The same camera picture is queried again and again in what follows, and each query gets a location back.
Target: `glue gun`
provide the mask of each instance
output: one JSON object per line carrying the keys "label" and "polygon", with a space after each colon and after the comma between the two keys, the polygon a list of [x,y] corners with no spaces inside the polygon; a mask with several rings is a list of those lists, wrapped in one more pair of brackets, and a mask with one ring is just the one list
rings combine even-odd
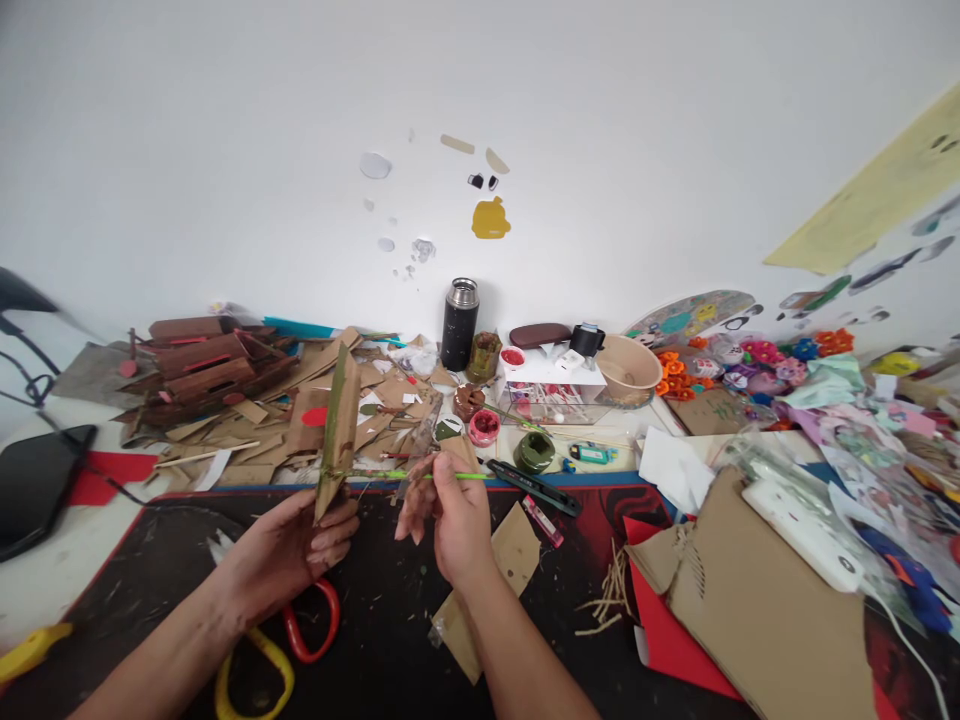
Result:
{"label": "glue gun", "polygon": [[917,620],[928,630],[949,633],[952,623],[947,615],[947,609],[933,592],[934,587],[941,591],[942,588],[937,585],[930,571],[879,530],[861,526],[857,528],[857,532],[880,557],[887,561],[897,579],[903,583],[910,608]]}

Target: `hand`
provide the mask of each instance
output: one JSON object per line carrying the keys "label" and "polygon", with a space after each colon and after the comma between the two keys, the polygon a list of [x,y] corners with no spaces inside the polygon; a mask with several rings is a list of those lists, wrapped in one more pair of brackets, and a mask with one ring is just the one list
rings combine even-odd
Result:
{"label": "hand", "polygon": [[[433,469],[433,480],[423,476]],[[420,544],[423,523],[436,518],[434,548],[437,567],[456,590],[497,574],[490,544],[490,503],[483,480],[457,480],[454,473],[471,468],[456,455],[442,452],[425,458],[410,471],[411,484],[400,510],[395,539],[407,535]]]}
{"label": "hand", "polygon": [[244,628],[273,615],[350,549],[357,501],[344,497],[314,527],[315,499],[316,491],[303,490],[260,517],[210,576]]}

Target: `white wall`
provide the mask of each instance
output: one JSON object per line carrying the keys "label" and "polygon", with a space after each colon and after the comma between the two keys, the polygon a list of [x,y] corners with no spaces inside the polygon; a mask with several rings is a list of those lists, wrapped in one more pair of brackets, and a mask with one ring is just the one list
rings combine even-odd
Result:
{"label": "white wall", "polygon": [[[731,287],[772,329],[824,279],[761,260],[960,77],[958,26],[955,0],[7,2],[0,265],[111,339],[214,299],[436,337],[459,274],[501,328],[619,331]],[[488,145],[512,168],[497,241],[470,231]],[[418,236],[437,257],[401,282]],[[888,288],[863,347],[960,331],[958,257]]]}

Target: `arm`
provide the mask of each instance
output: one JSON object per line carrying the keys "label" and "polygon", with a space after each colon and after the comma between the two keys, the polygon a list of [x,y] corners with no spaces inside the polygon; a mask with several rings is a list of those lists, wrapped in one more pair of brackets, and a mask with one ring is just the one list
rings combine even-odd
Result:
{"label": "arm", "polygon": [[497,568],[483,482],[457,480],[455,472],[470,470],[449,453],[428,458],[411,475],[425,474],[430,463],[434,483],[411,486],[395,537],[410,534],[419,543],[426,516],[438,517],[437,565],[472,620],[497,717],[599,718]]}
{"label": "arm", "polygon": [[220,566],[72,715],[178,717],[240,637],[344,558],[360,525],[355,500],[313,527],[316,493],[293,495],[255,522]]}

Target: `painted palette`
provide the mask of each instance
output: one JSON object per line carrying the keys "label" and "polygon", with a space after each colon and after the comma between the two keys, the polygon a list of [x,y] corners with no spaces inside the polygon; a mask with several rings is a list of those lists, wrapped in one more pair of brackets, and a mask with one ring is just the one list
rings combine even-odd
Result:
{"label": "painted palette", "polygon": [[739,290],[712,290],[692,295],[655,310],[633,323],[624,335],[648,347],[679,343],[709,330],[754,304],[753,296]]}

